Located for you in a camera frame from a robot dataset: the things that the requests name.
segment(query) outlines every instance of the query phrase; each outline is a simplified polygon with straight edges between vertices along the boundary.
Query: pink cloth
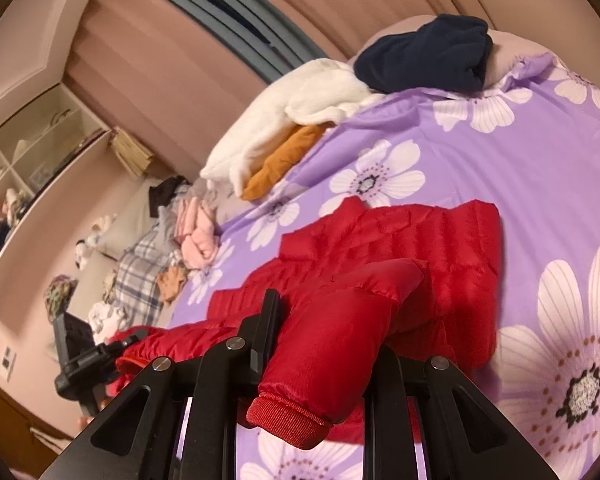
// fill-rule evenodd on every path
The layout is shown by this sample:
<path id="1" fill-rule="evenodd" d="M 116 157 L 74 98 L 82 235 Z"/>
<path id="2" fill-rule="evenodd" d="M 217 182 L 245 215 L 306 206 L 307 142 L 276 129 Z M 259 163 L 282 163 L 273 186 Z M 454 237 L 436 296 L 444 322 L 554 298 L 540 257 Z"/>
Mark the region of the pink cloth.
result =
<path id="1" fill-rule="evenodd" d="M 183 198 L 178 202 L 174 240 L 180 244 L 182 259 L 189 269 L 204 269 L 218 254 L 218 237 L 211 211 L 204 200 Z"/>

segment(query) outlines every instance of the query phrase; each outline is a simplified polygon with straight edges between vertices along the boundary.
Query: red puffer jacket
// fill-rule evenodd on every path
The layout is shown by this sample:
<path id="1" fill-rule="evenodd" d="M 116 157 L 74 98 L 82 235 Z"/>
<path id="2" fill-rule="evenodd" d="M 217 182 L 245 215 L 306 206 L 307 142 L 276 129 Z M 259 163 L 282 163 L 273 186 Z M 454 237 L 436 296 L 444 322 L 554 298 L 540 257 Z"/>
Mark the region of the red puffer jacket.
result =
<path id="1" fill-rule="evenodd" d="M 360 397 L 383 342 L 411 358 L 444 355 L 467 371 L 489 359 L 499 262 L 493 205 L 368 210 L 350 198 L 284 235 L 280 256 L 240 289 L 216 292 L 208 320 L 150 329 L 118 360 L 114 389 L 158 356 L 200 356 L 235 335 L 273 287 L 289 314 L 248 421 L 303 449 L 327 436 L 360 444 Z"/>

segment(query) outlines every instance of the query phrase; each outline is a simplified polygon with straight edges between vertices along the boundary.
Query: red sleeve cuff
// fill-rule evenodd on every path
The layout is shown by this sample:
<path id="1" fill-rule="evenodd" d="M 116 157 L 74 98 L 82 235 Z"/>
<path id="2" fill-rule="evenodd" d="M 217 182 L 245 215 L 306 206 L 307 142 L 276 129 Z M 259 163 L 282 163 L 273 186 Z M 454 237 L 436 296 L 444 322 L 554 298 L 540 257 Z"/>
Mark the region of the red sleeve cuff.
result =
<path id="1" fill-rule="evenodd" d="M 291 400 L 266 393 L 251 403 L 247 421 L 298 449 L 314 448 L 333 426 Z"/>

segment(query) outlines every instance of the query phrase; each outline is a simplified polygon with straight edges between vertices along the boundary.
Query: white flower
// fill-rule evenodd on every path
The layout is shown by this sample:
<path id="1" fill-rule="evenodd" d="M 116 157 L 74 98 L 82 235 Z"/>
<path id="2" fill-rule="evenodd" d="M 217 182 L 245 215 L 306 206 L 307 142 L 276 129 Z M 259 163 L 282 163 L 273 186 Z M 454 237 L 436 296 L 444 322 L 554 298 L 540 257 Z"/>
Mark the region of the white flower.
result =
<path id="1" fill-rule="evenodd" d="M 202 270 L 195 270 L 190 274 L 192 291 L 188 304 L 200 303 L 206 296 L 210 286 L 214 286 L 222 278 L 222 264 L 232 255 L 235 246 L 231 245 L 231 239 L 225 240 L 218 249 L 214 262 Z"/>
<path id="2" fill-rule="evenodd" d="M 554 92 L 576 105 L 581 105 L 587 100 L 587 94 L 591 90 L 591 98 L 600 110 L 600 88 L 575 72 L 571 72 L 560 62 L 556 61 L 556 63 L 543 73 L 543 76 L 549 81 L 561 81 L 554 88 Z"/>
<path id="3" fill-rule="evenodd" d="M 247 462 L 240 468 L 240 480 L 362 480 L 362 462 L 337 472 L 358 446 L 321 442 L 309 451 L 290 446 L 260 430 L 258 452 L 266 468 Z"/>
<path id="4" fill-rule="evenodd" d="M 258 218 L 249 232 L 247 241 L 251 242 L 251 251 L 266 246 L 276 234 L 278 225 L 291 225 L 300 214 L 300 205 L 295 198 L 306 188 L 281 180 L 271 191 L 267 201 L 248 213 L 245 218 Z"/>
<path id="5" fill-rule="evenodd" d="M 498 126 L 513 124 L 515 115 L 507 101 L 522 105 L 531 99 L 533 92 L 529 88 L 514 88 L 503 92 L 500 87 L 506 82 L 503 78 L 494 88 L 479 92 L 468 98 L 462 94 L 448 94 L 449 99 L 433 103 L 433 115 L 436 123 L 446 132 L 450 132 L 460 121 L 469 118 L 472 110 L 471 127 L 483 134 L 490 134 Z"/>
<path id="6" fill-rule="evenodd" d="M 319 215 L 334 212 L 348 196 L 359 196 L 371 207 L 391 205 L 389 197 L 406 198 L 419 190 L 425 182 L 421 171 L 407 171 L 420 159 L 420 148 L 412 140 L 391 147 L 388 140 L 378 140 L 370 150 L 360 152 L 355 170 L 336 173 L 329 181 L 329 189 L 338 195 L 328 199 Z"/>
<path id="7" fill-rule="evenodd" d="M 526 326 L 500 329 L 493 359 L 503 392 L 515 394 L 498 408 L 561 480 L 581 476 L 589 450 L 600 455 L 600 248 L 588 300 L 585 315 L 569 264 L 549 263 L 538 290 L 542 337 Z"/>

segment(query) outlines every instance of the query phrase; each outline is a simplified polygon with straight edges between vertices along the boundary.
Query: silver bolt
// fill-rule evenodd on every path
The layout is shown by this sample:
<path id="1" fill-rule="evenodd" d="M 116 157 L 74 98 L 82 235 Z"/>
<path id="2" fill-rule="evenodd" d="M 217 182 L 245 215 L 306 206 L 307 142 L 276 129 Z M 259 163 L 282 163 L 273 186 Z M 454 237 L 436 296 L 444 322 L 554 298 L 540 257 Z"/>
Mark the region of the silver bolt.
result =
<path id="1" fill-rule="evenodd" d="M 226 340 L 226 347 L 229 350 L 239 350 L 240 348 L 244 348 L 247 342 L 241 337 L 231 337 Z"/>
<path id="2" fill-rule="evenodd" d="M 168 370 L 171 366 L 171 359 L 168 357 L 158 357 L 156 360 L 154 360 L 152 366 L 156 372 L 163 372 Z"/>
<path id="3" fill-rule="evenodd" d="M 446 370 L 449 368 L 449 359 L 436 355 L 431 358 L 431 366 L 436 370 Z"/>

